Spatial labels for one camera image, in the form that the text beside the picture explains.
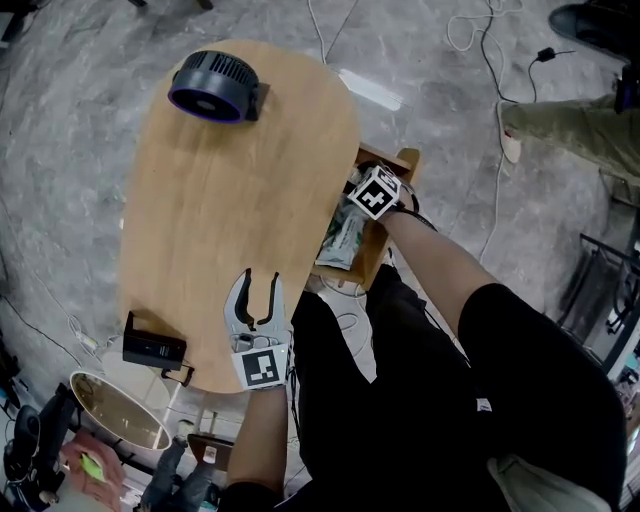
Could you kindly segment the brown clipboard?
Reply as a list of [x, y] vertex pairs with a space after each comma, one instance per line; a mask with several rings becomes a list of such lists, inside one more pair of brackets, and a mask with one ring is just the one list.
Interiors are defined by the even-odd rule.
[[210, 464], [219, 471], [228, 471], [233, 442], [209, 433], [189, 434], [187, 442], [198, 462]]

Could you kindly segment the black metal loop stand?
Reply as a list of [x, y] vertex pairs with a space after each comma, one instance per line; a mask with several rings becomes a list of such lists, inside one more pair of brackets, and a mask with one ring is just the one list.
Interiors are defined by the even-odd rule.
[[171, 373], [173, 372], [172, 369], [162, 369], [161, 370], [161, 378], [164, 380], [170, 380], [170, 381], [174, 381], [179, 383], [182, 387], [186, 388], [190, 385], [193, 374], [195, 372], [195, 368], [192, 367], [191, 365], [188, 364], [182, 364], [180, 367], [180, 370], [186, 370], [186, 373], [184, 375], [184, 378], [182, 380], [178, 379], [178, 378], [174, 378], [171, 376]]

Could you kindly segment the black metal rack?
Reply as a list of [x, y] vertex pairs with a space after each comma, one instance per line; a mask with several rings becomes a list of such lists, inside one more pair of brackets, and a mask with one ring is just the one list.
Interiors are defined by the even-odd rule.
[[640, 239], [624, 250], [584, 233], [580, 242], [556, 323], [615, 381], [640, 346]]

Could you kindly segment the wooden coffee table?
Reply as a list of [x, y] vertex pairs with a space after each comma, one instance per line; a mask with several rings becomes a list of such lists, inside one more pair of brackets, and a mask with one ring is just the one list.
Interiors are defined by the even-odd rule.
[[252, 278], [248, 309], [282, 280], [293, 311], [360, 145], [349, 89], [308, 55], [252, 40], [217, 42], [269, 85], [255, 122], [218, 124], [175, 107], [163, 77], [139, 137], [124, 209], [122, 315], [183, 339], [194, 387], [237, 393], [223, 307]]

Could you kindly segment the wooden drawer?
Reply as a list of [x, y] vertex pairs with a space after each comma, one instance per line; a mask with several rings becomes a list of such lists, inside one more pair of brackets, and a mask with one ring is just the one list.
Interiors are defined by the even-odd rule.
[[[421, 166], [421, 153], [416, 148], [403, 148], [396, 156], [378, 150], [364, 142], [360, 143], [355, 166], [368, 161], [381, 160], [396, 175], [413, 184]], [[389, 246], [389, 238], [384, 228], [375, 221], [364, 226], [363, 239], [349, 270], [329, 266], [314, 266], [311, 274], [339, 282], [360, 285], [365, 291], [371, 287]]]

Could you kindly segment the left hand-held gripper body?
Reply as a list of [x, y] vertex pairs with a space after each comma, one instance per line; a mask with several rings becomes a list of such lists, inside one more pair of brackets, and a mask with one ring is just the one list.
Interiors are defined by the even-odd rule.
[[230, 335], [231, 361], [246, 391], [286, 385], [292, 349], [292, 330], [253, 331]]

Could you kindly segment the person's black trousers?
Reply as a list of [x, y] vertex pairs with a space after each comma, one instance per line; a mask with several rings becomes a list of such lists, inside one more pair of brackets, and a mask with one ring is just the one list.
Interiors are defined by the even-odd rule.
[[435, 327], [424, 303], [390, 265], [380, 267], [366, 297], [376, 379], [358, 369], [338, 321], [318, 295], [302, 294], [293, 316], [303, 455], [326, 452], [330, 425], [358, 430], [376, 405], [399, 405], [413, 434], [447, 435], [476, 411], [470, 368]]

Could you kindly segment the black box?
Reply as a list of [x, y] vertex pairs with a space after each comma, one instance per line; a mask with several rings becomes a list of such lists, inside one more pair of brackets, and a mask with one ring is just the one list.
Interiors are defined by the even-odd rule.
[[182, 368], [187, 344], [184, 340], [135, 327], [137, 317], [128, 312], [123, 331], [122, 358], [125, 362], [178, 371]]

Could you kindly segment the black helmet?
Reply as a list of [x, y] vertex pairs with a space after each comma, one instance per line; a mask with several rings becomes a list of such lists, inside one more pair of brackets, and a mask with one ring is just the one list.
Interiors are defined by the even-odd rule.
[[24, 405], [14, 424], [14, 437], [4, 450], [3, 465], [9, 483], [24, 481], [32, 471], [33, 461], [39, 450], [40, 417], [38, 411]]

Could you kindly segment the person's black shirt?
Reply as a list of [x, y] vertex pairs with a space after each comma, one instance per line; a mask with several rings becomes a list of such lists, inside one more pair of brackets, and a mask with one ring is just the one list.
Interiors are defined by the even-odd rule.
[[618, 512], [625, 415], [577, 344], [499, 283], [451, 341], [476, 389], [464, 428], [415, 436], [388, 403], [358, 430], [334, 419], [326, 452], [300, 449], [311, 479], [294, 496], [228, 484], [219, 512]]

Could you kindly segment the white wet wipes packet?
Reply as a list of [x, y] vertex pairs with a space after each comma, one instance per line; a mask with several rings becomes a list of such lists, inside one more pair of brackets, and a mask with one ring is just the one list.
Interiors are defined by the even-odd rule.
[[315, 264], [350, 270], [368, 220], [369, 217], [357, 205], [342, 201], [334, 212]]

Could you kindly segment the person's right forearm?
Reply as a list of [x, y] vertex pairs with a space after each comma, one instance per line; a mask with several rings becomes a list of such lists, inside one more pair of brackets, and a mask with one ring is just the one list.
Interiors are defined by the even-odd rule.
[[414, 216], [393, 212], [380, 223], [386, 229], [425, 294], [453, 334], [462, 310], [479, 288], [496, 282], [470, 253]]

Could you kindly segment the pink cloth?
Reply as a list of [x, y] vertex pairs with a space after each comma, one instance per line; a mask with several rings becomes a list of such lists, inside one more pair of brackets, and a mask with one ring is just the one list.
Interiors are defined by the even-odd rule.
[[121, 512], [125, 471], [113, 448], [81, 428], [60, 455], [69, 468], [72, 486], [110, 512]]

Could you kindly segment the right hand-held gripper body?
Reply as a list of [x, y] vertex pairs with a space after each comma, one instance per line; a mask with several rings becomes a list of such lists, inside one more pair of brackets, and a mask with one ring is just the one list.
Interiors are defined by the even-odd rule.
[[347, 198], [371, 219], [378, 220], [400, 199], [401, 182], [385, 166], [376, 165], [367, 170], [362, 180]]

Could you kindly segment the person's left forearm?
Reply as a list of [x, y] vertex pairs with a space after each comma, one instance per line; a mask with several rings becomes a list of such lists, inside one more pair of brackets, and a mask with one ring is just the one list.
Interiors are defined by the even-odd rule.
[[285, 387], [252, 391], [229, 459], [227, 483], [258, 484], [282, 494], [287, 465]]

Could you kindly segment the purple black desk fan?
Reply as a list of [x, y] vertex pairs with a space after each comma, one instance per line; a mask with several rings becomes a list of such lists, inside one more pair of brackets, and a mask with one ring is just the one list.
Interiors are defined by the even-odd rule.
[[189, 55], [174, 73], [167, 98], [195, 117], [238, 124], [259, 119], [269, 90], [244, 60], [201, 50]]

